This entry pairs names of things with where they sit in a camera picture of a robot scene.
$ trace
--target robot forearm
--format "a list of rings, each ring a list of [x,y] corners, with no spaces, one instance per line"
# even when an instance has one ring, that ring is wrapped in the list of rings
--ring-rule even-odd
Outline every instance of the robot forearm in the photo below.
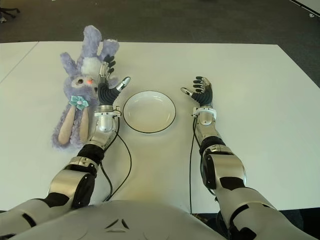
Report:
[[[95,112],[94,130],[87,144],[52,180],[48,196],[31,199],[0,215],[0,236],[16,235],[67,212],[87,206],[105,149],[116,136],[119,111],[112,106]]]
[[[200,106],[193,116],[197,117],[194,131],[200,145],[201,176],[216,196],[232,239],[315,239],[293,226],[258,191],[245,186],[243,163],[216,130],[216,111],[211,104]]]

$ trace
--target floor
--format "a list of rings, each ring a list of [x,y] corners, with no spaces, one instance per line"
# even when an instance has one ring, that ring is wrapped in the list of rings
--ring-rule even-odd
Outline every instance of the floor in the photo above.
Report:
[[[0,43],[82,41],[86,25],[120,42],[278,44],[320,87],[320,21],[289,0],[2,0],[16,19]]]

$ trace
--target stuffed bunny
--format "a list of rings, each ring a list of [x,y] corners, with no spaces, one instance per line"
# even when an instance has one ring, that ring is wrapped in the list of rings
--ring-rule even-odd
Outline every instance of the stuffed bunny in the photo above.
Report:
[[[60,55],[69,77],[63,86],[68,104],[52,135],[52,145],[58,149],[65,149],[70,145],[81,148],[87,140],[89,117],[98,105],[98,75],[101,62],[106,56],[114,56],[119,49],[117,41],[105,39],[98,55],[98,47],[102,40],[100,31],[90,25],[84,28],[83,34],[82,50],[76,63],[67,52]],[[113,88],[116,82],[116,79],[111,79],[109,87]]]

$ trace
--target bunny ear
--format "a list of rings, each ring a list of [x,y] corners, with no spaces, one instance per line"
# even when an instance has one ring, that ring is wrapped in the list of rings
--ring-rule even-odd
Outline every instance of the bunny ear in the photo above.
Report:
[[[66,73],[69,76],[74,76],[78,73],[77,66],[75,61],[71,58],[69,53],[64,52],[60,54],[60,60],[65,69]]]
[[[119,43],[116,40],[103,40],[103,47],[99,56],[100,61],[103,61],[106,56],[114,56],[119,49]]]
[[[65,149],[70,145],[70,135],[72,133],[75,113],[76,107],[74,105],[68,104],[65,107],[51,137],[53,147]]]
[[[80,57],[97,57],[98,47],[102,40],[100,31],[94,26],[86,26],[83,31],[84,39]]]

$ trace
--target robotic hand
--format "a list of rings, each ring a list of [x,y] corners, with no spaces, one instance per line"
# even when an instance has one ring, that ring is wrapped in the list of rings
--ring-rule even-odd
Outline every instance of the robotic hand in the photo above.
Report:
[[[195,84],[193,87],[195,88],[196,92],[193,92],[185,87],[182,87],[181,91],[196,100],[200,106],[212,107],[213,93],[209,80],[205,77],[197,76],[193,83]]]
[[[245,167],[216,130],[210,82],[201,76],[193,81],[196,92],[181,91],[200,104],[193,110],[193,126],[200,147],[203,184],[219,203],[223,221],[233,240],[314,239],[293,226],[258,191],[248,188]]]

